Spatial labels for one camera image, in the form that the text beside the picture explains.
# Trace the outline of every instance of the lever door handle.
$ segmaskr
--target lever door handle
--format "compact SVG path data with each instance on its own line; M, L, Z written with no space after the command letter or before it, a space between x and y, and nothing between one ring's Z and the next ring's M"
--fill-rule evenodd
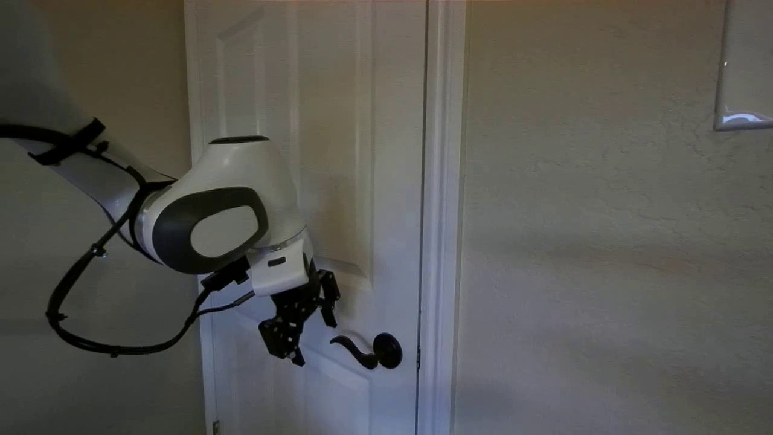
M394 370L404 363L404 347L391 334L378 334L371 341L371 352L361 352L347 335L336 335L331 343L342 346L367 370L378 364Z

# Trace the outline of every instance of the door panel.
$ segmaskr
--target door panel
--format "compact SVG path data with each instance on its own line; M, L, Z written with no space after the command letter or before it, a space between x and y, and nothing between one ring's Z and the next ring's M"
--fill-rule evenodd
M338 330L308 320L303 367L265 352L268 297L203 323L207 417L224 435L416 431L423 9L185 2L195 148L268 135L294 177L315 264L341 286ZM329 343L347 334L370 350L382 330L404 346L395 370L364 370Z

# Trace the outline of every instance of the beige wall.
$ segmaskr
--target beige wall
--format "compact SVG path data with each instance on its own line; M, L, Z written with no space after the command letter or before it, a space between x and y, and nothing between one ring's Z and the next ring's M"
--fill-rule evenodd
M181 0L36 0L77 102L131 155L168 173L187 166ZM57 341L42 322L50 287L106 230L96 206L0 149L0 432L203 432L197 330L149 357L103 357ZM177 330L193 280L108 247L71 294L68 326L106 341Z
M469 4L453 431L773 432L773 134L725 0Z

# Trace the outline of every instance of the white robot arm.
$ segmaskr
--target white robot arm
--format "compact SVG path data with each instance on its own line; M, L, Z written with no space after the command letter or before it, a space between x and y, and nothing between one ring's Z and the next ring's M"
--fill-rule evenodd
M173 346L199 315L215 311L199 310L204 294L231 280L249 280L250 294L270 294L278 306L260 323L268 350L302 364L302 326L315 306L336 326L331 310L338 287L334 274L313 268L291 179L270 140L218 137L181 179L164 177L125 158L99 121L87 121L74 108L59 88L42 27L27 2L3 0L0 38L0 137L18 143L38 164L65 177L114 222L50 294L50 326L83 350L155 352ZM106 346L59 326L65 294L114 235L157 264L203 275L204 289L170 341Z

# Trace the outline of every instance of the door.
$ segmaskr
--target door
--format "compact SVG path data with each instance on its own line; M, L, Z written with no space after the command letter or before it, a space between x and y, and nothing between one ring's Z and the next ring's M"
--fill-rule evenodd
M203 323L213 432L416 432L425 4L185 0L193 158L218 135L268 135L294 177L338 330L313 315L303 367L263 347L268 297ZM364 370L377 334L395 370Z

